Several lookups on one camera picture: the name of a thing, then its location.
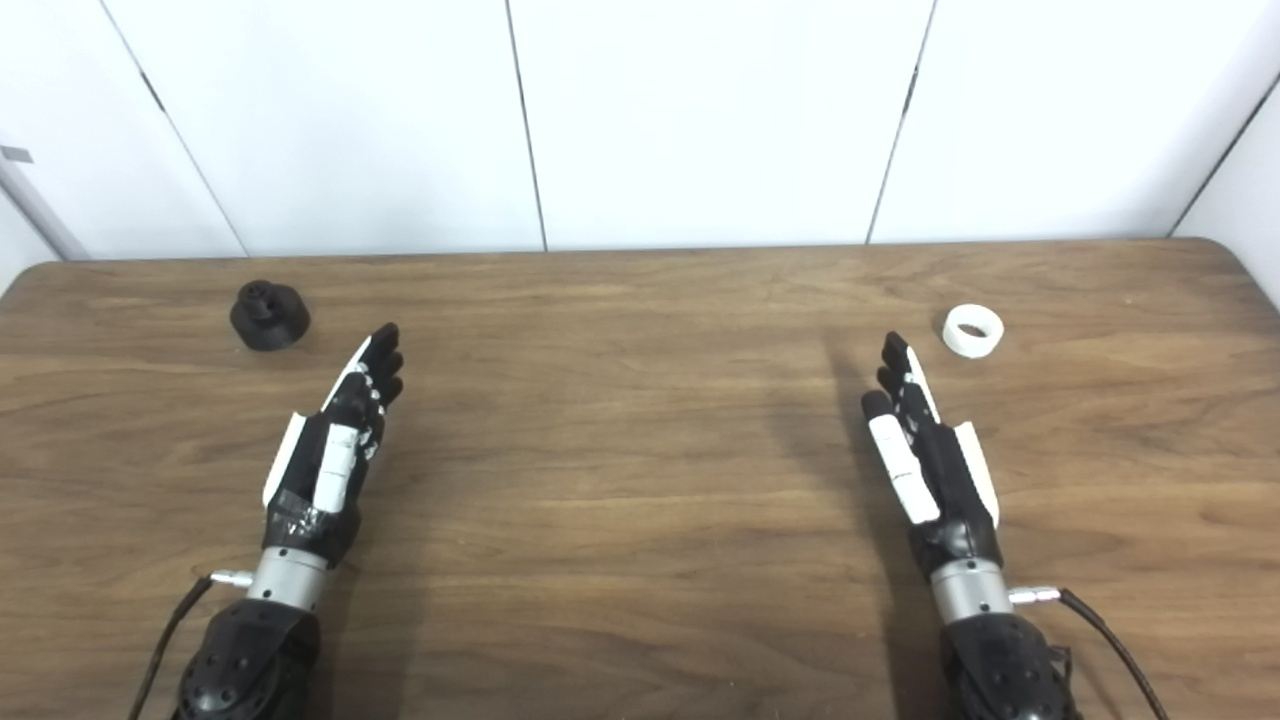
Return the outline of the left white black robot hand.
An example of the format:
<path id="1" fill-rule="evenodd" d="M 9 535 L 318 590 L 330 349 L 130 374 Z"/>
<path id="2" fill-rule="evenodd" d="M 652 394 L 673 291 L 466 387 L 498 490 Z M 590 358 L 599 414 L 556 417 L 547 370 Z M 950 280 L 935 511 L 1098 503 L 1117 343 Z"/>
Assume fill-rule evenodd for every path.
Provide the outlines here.
<path id="1" fill-rule="evenodd" d="M 298 550 L 329 568 L 346 559 L 387 414 L 404 388 L 399 345 L 399 327 L 381 325 L 351 356 L 321 407 L 291 416 L 262 489 L 264 550 Z"/>

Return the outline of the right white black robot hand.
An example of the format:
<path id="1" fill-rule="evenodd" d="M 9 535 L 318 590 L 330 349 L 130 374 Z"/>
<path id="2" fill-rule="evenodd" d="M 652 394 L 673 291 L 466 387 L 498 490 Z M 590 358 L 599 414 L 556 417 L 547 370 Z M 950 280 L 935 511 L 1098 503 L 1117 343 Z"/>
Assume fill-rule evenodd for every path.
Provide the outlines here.
<path id="1" fill-rule="evenodd" d="M 951 562 L 992 562 L 1004 553 L 959 427 L 941 420 L 914 347 L 886 334 L 876 379 L 861 396 L 867 427 L 908 521 L 911 557 L 923 577 Z"/>

